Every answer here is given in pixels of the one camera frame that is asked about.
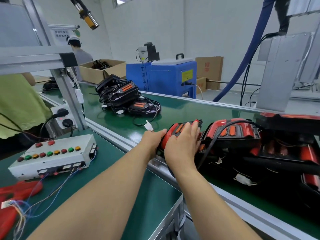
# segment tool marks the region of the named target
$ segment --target gray shirt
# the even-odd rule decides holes
[[[87,62],[93,61],[94,59],[92,58],[92,55],[89,53],[83,51],[82,49],[75,49],[74,51],[75,58],[77,60],[78,65],[85,64]],[[80,69],[79,67],[75,67],[75,72],[76,72],[76,77],[78,81],[82,81],[82,77],[80,74]]]

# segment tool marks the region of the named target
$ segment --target blue machine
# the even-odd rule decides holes
[[[127,64],[126,77],[140,91],[196,98],[197,62],[192,59],[166,59],[141,64]]]

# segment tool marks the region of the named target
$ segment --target power outlet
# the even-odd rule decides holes
[[[56,113],[58,113],[58,110],[59,110],[59,109],[66,109],[67,111],[69,111],[69,114],[68,114],[67,116],[56,118],[56,121],[58,122],[59,127],[60,127],[61,129],[66,129],[67,127],[63,126],[62,123],[63,123],[63,121],[64,121],[65,119],[70,119],[70,120],[73,121],[73,125],[74,125],[76,128],[78,128],[78,125],[76,124],[76,121],[75,121],[72,113],[70,112],[70,108],[69,108],[68,104],[62,104],[62,105],[59,105],[59,106],[56,106],[56,107],[52,107],[52,108],[51,108],[51,111],[52,111],[53,114],[56,114]]]

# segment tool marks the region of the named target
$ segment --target cardboard box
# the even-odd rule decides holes
[[[206,77],[197,77],[197,85],[199,86],[199,88],[201,88],[201,91],[204,93],[206,91],[206,82],[207,82],[207,78]]]
[[[98,70],[98,69],[92,69],[92,66],[94,65],[93,61],[82,64],[79,66],[79,68],[80,68],[80,73],[83,80],[90,83],[98,84],[106,76],[110,76],[111,74],[116,75],[121,79],[126,78],[126,62],[125,61],[106,60],[106,59],[101,59],[100,61],[101,62],[105,61],[111,67],[105,70]]]
[[[208,80],[220,81],[223,67],[223,57],[197,57],[197,76],[206,77]],[[216,82],[208,82],[206,84],[207,89],[219,90],[220,84]]]

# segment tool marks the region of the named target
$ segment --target yellow label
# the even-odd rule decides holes
[[[190,80],[193,78],[193,69],[186,71],[186,72],[182,72],[182,82],[186,82],[187,80]]]

